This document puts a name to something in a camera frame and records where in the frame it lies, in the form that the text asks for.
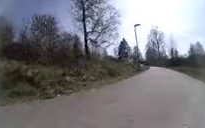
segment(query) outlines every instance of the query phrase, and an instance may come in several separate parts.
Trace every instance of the green grass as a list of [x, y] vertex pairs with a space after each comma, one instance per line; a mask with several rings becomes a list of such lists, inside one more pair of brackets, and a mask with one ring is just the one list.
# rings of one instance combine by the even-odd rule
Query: green grass
[[185, 73], [189, 76], [192, 76], [196, 79], [199, 79], [205, 82], [205, 68], [174, 67], [171, 69]]
[[0, 59], [0, 105], [70, 95], [114, 83], [137, 73], [132, 65], [105, 60], [92, 60], [61, 68]]

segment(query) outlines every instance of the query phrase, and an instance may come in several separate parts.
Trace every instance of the grass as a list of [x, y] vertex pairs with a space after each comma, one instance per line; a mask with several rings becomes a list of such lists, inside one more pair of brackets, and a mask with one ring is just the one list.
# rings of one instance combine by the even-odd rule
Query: grass
[[105, 60], [61, 68], [0, 59], [0, 105], [70, 95], [137, 73], [129, 64]]
[[172, 69], [205, 82], [205, 68], [174, 67]]

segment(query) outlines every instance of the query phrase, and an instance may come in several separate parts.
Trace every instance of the lamp post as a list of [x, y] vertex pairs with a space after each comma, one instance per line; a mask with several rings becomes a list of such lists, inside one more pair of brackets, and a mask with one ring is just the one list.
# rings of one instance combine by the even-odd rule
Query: lamp post
[[136, 41], [136, 47], [137, 47], [137, 68], [140, 69], [140, 64], [139, 64], [139, 43], [138, 43], [138, 38], [137, 38], [137, 31], [136, 27], [140, 26], [140, 24], [135, 24], [134, 25], [134, 30], [135, 30], [135, 41]]

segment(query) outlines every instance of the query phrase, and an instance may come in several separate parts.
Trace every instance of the overcast sky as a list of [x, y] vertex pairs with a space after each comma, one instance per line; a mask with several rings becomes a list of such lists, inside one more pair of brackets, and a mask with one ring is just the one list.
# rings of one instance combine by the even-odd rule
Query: overcast sky
[[[113, 3], [121, 14], [120, 40], [125, 37], [133, 46], [133, 25], [140, 23], [138, 36], [143, 52], [153, 25], [166, 33], [167, 41], [172, 34], [182, 54], [197, 40], [205, 47], [205, 0], [114, 0]], [[0, 16], [17, 25], [34, 13], [50, 13], [59, 19], [63, 28], [73, 31], [69, 12], [69, 0], [0, 0]]]

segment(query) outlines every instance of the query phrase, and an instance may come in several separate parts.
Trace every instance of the paved path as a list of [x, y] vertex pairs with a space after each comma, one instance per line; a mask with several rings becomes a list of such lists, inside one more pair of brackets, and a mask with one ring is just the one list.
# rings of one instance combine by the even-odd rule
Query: paved path
[[0, 107], [0, 128], [205, 128], [205, 84], [151, 68], [98, 90]]

